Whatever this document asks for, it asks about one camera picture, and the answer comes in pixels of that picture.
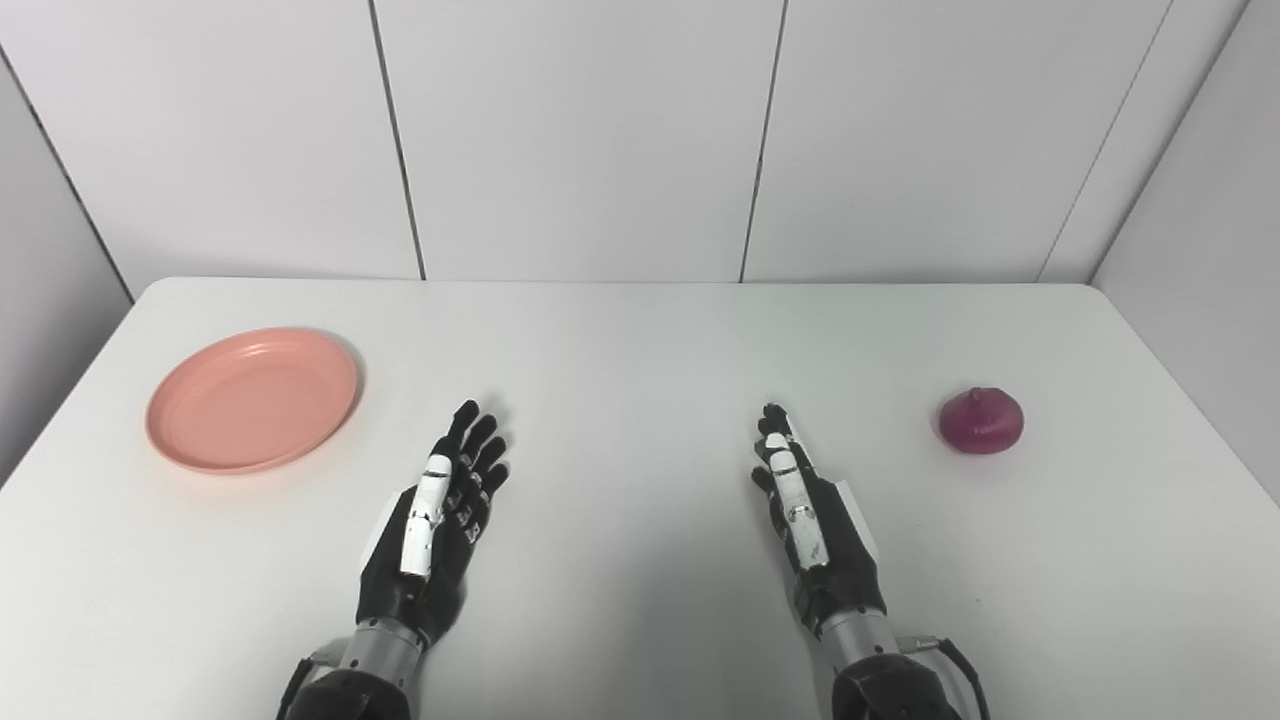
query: pink plate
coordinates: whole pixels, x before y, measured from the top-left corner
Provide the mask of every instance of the pink plate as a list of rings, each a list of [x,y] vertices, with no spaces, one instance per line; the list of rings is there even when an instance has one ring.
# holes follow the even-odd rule
[[[356,363],[328,336],[266,328],[220,340],[174,368],[147,407],[165,457],[230,475],[296,460],[342,424]]]

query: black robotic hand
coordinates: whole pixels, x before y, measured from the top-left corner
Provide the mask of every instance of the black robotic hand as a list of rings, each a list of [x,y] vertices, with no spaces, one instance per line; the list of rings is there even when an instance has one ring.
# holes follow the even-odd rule
[[[792,600],[801,623],[820,638],[822,625],[838,612],[861,607],[883,615],[870,536],[864,539],[854,524],[842,497],[847,486],[818,477],[781,406],[765,405],[756,427],[755,452],[765,468],[751,480],[769,498],[769,519],[796,573]]]
[[[910,647],[900,650],[877,579],[876,544],[849,486],[814,471],[781,406],[765,405],[756,427],[762,437],[755,452],[765,468],[755,468],[751,479],[768,496],[769,519],[795,571],[792,600],[800,621],[836,669],[835,720],[959,717],[937,675],[906,656],[933,647],[950,656],[954,646],[911,638],[904,642]],[[965,666],[969,675],[973,667]],[[970,680],[977,683],[975,673]],[[980,685],[974,689],[986,719]]]
[[[419,484],[399,496],[360,575],[356,621],[392,618],[435,643],[457,620],[460,584],[507,480],[507,442],[468,400],[431,450]]]
[[[507,480],[493,415],[468,400],[431,450],[419,482],[399,493],[364,571],[356,630],[298,662],[278,720],[410,720],[411,685],[426,650],[462,606],[461,583]]]

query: panel seam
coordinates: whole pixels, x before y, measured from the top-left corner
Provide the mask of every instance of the panel seam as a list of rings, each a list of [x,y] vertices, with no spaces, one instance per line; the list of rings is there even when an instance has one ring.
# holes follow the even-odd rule
[[[746,278],[746,254],[751,249],[751,228],[755,225],[755,202],[760,196],[760,176],[764,174],[764,143],[769,138],[769,117],[773,113],[773,90],[778,83],[778,60],[782,58],[782,35],[787,28],[787,5],[782,0],[782,13],[778,18],[778,41],[773,46],[773,68],[769,70],[769,94],[764,101],[764,126],[760,128],[760,152],[755,156],[755,181],[751,184],[751,206],[746,213],[746,237],[742,240],[742,264],[737,269],[737,282]]]
[[[426,263],[422,260],[422,242],[417,232],[417,213],[413,210],[413,192],[408,184],[408,168],[404,164],[404,145],[401,142],[399,120],[396,117],[396,100],[392,97],[390,74],[387,72],[387,54],[383,50],[383,31],[378,22],[378,8],[369,0],[369,23],[374,29],[374,49],[378,51],[378,72],[383,76],[383,95],[387,97],[387,115],[392,122],[392,140],[396,143],[396,163],[399,165],[401,187],[404,191],[404,211],[408,214],[408,232],[413,238],[413,256],[417,259],[417,277],[426,279]]]
[[[1062,217],[1062,224],[1057,227],[1057,234],[1053,236],[1053,242],[1048,246],[1048,252],[1044,254],[1044,261],[1041,263],[1041,269],[1036,273],[1036,282],[1041,282],[1044,275],[1044,269],[1048,268],[1048,261],[1053,258],[1053,250],[1057,249],[1057,241],[1062,240],[1062,232],[1066,229],[1066,223],[1070,222],[1071,215],[1075,213],[1075,205],[1080,201],[1080,196],[1084,195],[1084,188],[1089,184],[1089,177],[1093,176],[1093,168],[1098,164],[1098,158],[1102,156],[1102,150],[1107,146],[1107,141],[1111,140],[1111,131],[1116,127],[1116,120],[1120,119],[1120,113],[1124,111],[1125,102],[1129,101],[1129,94],[1133,92],[1133,86],[1138,82],[1138,76],[1142,74],[1143,65],[1147,64],[1147,58],[1151,55],[1151,49],[1156,46],[1156,38],[1160,37],[1160,31],[1165,27],[1165,19],[1169,18],[1169,10],[1172,9],[1174,0],[1169,0],[1165,5],[1165,12],[1160,15],[1160,22],[1156,23],[1156,31],[1151,33],[1151,40],[1147,41],[1147,49],[1142,51],[1142,59],[1138,60],[1138,67],[1133,70],[1133,77],[1129,78],[1129,86],[1125,87],[1124,95],[1120,97],[1120,104],[1116,105],[1115,113],[1111,115],[1111,122],[1107,123],[1107,131],[1102,133],[1102,142],[1098,143],[1097,151],[1093,154],[1093,160],[1089,161],[1089,168],[1084,172],[1084,179],[1080,181],[1080,187],[1075,190],[1075,197],[1071,199],[1071,205],[1066,209],[1066,215]]]
[[[58,147],[54,146],[54,140],[49,137],[49,131],[45,129],[45,123],[40,119],[40,113],[36,111],[36,106],[31,102],[31,95],[27,94],[27,88],[23,87],[22,79],[18,78],[18,70],[14,69],[13,63],[9,60],[9,55],[5,53],[4,47],[0,46],[0,64],[9,72],[13,77],[14,86],[18,87],[18,95],[22,97],[23,104],[27,105],[27,111],[31,113],[31,119],[35,120],[36,128],[40,129],[40,137],[45,141],[45,147],[49,149],[49,154],[52,155],[54,163],[58,165],[58,172],[61,173],[63,179],[67,181],[67,188],[72,191],[72,197],[76,200],[76,205],[79,208],[81,215],[84,222],[88,223],[88,229],[93,233],[93,240],[97,242],[97,249],[102,251],[102,256],[106,258],[106,264],[111,268],[111,274],[115,275],[115,281],[120,283],[120,290],[124,291],[124,297],[129,301],[129,305],[136,302],[133,292],[129,290],[129,283],[124,282],[124,274],[120,273],[120,266],[115,263],[115,258],[111,255],[111,250],[106,246],[106,241],[102,240],[102,233],[97,229],[97,223],[93,222],[93,217],[88,214],[88,208],[84,206],[84,199],[81,197],[79,190],[76,188],[76,183],[72,181],[72,176],[67,172],[67,164],[63,163],[61,155],[58,154]]]

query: white wall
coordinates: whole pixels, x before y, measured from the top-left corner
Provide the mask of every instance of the white wall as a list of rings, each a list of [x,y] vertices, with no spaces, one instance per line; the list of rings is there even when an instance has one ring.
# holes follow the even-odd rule
[[[1097,284],[1280,500],[1280,3],[1251,3]]]
[[[0,64],[0,483],[128,306]]]
[[[1087,281],[1238,6],[791,3],[746,279]]]
[[[378,0],[428,274],[736,281],[782,0]]]
[[[0,45],[134,292],[416,278],[361,0],[0,0]]]
[[[0,0],[0,42],[134,290],[1084,281],[1242,3]]]

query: red onion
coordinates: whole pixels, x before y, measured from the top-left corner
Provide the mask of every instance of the red onion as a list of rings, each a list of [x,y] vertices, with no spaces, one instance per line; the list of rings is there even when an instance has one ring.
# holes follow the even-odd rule
[[[975,387],[942,406],[938,429],[960,452],[1001,452],[1023,437],[1023,409],[1000,388]]]

